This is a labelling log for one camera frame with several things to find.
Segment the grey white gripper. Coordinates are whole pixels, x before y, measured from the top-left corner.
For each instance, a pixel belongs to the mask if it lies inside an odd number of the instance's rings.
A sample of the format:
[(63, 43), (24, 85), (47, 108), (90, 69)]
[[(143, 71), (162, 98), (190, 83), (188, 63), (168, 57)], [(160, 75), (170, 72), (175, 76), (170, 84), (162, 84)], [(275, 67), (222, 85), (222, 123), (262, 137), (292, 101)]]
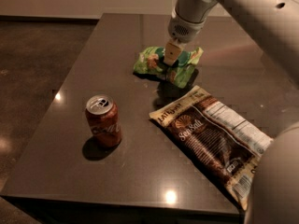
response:
[(186, 44), (200, 33), (216, 0), (177, 0), (168, 25), (171, 39), (164, 48), (164, 63), (172, 66)]

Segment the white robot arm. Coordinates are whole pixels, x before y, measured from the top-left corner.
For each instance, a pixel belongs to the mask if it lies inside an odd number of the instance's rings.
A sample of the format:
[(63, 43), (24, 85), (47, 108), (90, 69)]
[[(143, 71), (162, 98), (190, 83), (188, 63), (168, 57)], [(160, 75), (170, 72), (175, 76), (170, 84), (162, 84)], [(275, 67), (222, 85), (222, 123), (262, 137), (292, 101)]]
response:
[[(283, 98), (298, 94), (298, 0), (177, 0), (169, 22), (164, 62), (171, 65), (193, 41), (216, 5), (263, 50), (262, 89)], [(299, 122), (282, 131), (263, 155), (244, 224), (299, 224)]]

